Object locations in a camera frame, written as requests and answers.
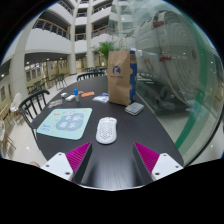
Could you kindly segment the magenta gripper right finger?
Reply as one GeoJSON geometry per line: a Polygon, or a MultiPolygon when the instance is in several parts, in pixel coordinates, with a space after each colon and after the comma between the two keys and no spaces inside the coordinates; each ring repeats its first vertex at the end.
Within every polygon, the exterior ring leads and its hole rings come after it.
{"type": "Polygon", "coordinates": [[[133,154],[144,185],[183,169],[169,154],[158,154],[137,142],[133,143],[133,154]]]}

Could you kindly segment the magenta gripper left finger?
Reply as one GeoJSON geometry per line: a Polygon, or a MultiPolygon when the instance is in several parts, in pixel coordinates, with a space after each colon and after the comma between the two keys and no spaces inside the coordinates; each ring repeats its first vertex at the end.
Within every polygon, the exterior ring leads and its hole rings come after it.
{"type": "Polygon", "coordinates": [[[42,169],[75,184],[80,184],[91,154],[92,143],[88,142],[68,153],[58,152],[42,166],[42,169]]]}

